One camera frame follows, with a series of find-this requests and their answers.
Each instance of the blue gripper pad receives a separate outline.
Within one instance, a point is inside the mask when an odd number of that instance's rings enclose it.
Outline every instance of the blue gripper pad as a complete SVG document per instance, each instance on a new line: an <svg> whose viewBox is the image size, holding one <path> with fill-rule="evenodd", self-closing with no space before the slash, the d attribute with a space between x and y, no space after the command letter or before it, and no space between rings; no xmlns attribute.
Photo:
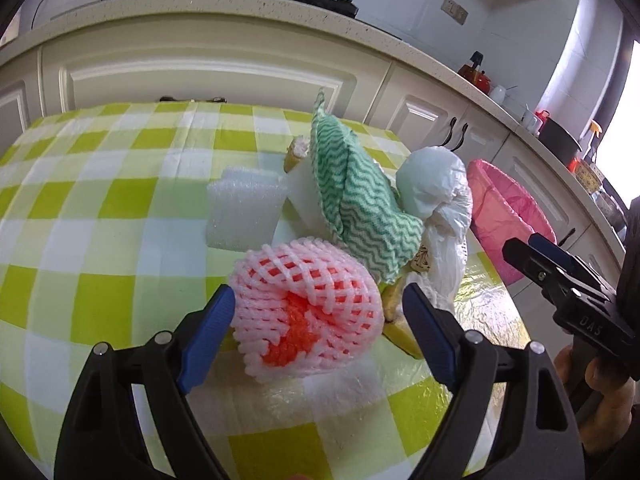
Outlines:
<svg viewBox="0 0 640 480"><path fill-rule="evenodd" d="M547 240L540 233L533 233L529 237L529 246L537 250L543 256L549 258L558 267L566 272L572 272L574 269L573 257L564 252L560 247L550 240Z"/></svg>
<svg viewBox="0 0 640 480"><path fill-rule="evenodd" d="M236 309L236 297L228 285L220 285L211 300L214 304L207 309L196 333L182 353L182 370L177 383L185 395L202 384L207 377Z"/></svg>
<svg viewBox="0 0 640 480"><path fill-rule="evenodd" d="M453 391L456 386L455 349L434 316L434 307L415 283L409 284L402 294L402 311L433 377Z"/></svg>

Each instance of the human hand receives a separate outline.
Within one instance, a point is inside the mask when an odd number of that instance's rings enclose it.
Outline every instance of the human hand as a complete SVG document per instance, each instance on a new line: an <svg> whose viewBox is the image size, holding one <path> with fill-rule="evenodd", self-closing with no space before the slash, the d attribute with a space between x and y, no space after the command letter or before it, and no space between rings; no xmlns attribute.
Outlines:
<svg viewBox="0 0 640 480"><path fill-rule="evenodd" d="M571 350L566 346L554 359L563 384L569 380ZM614 447L629 429L636 384L619 365L599 357L587 366L584 380L603 396L596 412L578 428L585 452L597 454Z"/></svg>

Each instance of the window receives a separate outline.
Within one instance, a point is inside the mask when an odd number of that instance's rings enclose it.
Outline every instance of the window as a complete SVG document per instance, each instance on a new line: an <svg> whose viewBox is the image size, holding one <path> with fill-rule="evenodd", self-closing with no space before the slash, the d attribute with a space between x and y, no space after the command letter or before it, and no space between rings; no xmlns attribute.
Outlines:
<svg viewBox="0 0 640 480"><path fill-rule="evenodd" d="M613 118L602 138L596 165L626 206L640 196L640 43L633 44L631 64Z"/></svg>

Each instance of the stove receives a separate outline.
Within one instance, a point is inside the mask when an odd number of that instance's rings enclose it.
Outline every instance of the stove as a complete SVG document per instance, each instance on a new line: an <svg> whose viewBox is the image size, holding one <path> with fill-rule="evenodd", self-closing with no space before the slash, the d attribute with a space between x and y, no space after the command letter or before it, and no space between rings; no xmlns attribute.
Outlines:
<svg viewBox="0 0 640 480"><path fill-rule="evenodd" d="M351 0L294 0L303 4L309 4L322 9L332 10L338 14L355 18L358 13L358 7L353 5Z"/></svg>

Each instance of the green wavy cloth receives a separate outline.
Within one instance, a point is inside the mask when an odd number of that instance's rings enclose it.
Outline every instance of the green wavy cloth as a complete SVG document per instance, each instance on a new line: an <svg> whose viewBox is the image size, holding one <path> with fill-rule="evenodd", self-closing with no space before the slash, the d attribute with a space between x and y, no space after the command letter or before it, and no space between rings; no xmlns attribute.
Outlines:
<svg viewBox="0 0 640 480"><path fill-rule="evenodd" d="M324 110L319 96L311 129L311 164L333 242L393 283L420 248L423 224L402 212L388 178L351 129Z"/></svg>

